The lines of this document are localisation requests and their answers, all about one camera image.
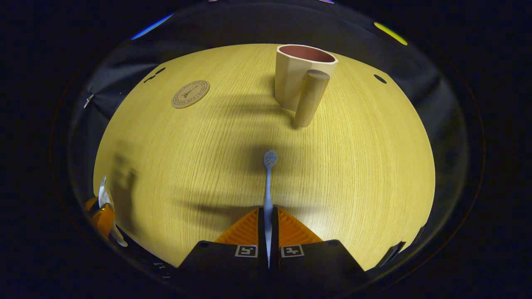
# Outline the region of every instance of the black fabric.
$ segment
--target black fabric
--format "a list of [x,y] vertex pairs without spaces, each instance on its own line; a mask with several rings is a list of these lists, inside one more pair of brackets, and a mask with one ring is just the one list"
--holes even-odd
[[[463,115],[452,86],[436,66],[415,45],[404,46],[375,27],[376,21],[338,3],[224,0],[179,9],[146,35],[125,40],[96,68],[77,99],[70,169],[78,199],[85,201],[94,196],[95,157],[110,118],[157,65],[221,46],[304,44],[387,73],[410,99],[425,126],[435,158],[435,198],[426,224],[427,232],[435,232],[451,213],[466,175],[468,144]],[[83,109],[92,94],[94,97]],[[418,244],[432,235],[425,233]],[[400,255],[413,250],[410,246]],[[387,266],[400,260],[396,258]]]

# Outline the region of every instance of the white object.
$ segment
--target white object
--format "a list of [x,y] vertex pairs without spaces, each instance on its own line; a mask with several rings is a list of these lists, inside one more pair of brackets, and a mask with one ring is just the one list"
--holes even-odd
[[306,72],[319,70],[332,77],[337,64],[336,57],[318,48],[304,45],[278,46],[275,100],[283,108],[296,111]]
[[273,204],[271,203],[271,169],[277,163],[277,153],[274,150],[267,151],[264,154],[264,165],[266,166],[266,196],[264,197],[264,233],[266,235],[266,251],[268,252],[268,269],[270,268],[271,252],[271,214]]
[[[98,205],[101,208],[105,204],[109,204],[109,207],[111,207],[111,210],[113,210],[113,212],[115,212],[114,204],[113,204],[113,198],[111,197],[111,193],[109,192],[109,190],[105,186],[105,176],[104,176],[103,179],[102,179],[102,182],[100,183],[100,189],[99,189],[99,192],[98,192]],[[124,237],[118,231],[117,224],[116,224],[116,222],[114,220],[113,220],[113,225],[111,226],[111,236],[113,236],[113,238],[115,240],[117,240],[117,242],[118,242],[118,244],[120,244],[120,246],[122,246],[122,247],[127,247],[128,246],[128,243],[126,241],[124,241]]]

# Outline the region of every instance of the wooden table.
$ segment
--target wooden table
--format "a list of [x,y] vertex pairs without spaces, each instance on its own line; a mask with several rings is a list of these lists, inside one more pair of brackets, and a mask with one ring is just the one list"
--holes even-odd
[[[165,62],[111,119],[94,192],[107,175],[118,226],[161,259],[178,266],[196,242],[214,241],[262,205],[268,150],[279,156],[273,203],[322,239],[341,240],[364,270],[398,242],[409,246],[427,221],[433,155],[397,84],[333,53],[338,67],[312,123],[294,128],[295,113],[273,97],[277,46],[227,46]],[[175,93],[195,80],[210,83],[207,95],[173,108]]]

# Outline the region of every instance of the beige mug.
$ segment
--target beige mug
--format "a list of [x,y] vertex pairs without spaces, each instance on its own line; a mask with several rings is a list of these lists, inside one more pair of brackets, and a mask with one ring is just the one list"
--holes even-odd
[[304,45],[278,46],[275,62],[275,100],[283,108],[296,111],[306,72],[319,70],[332,76],[337,64],[336,57],[318,48]]

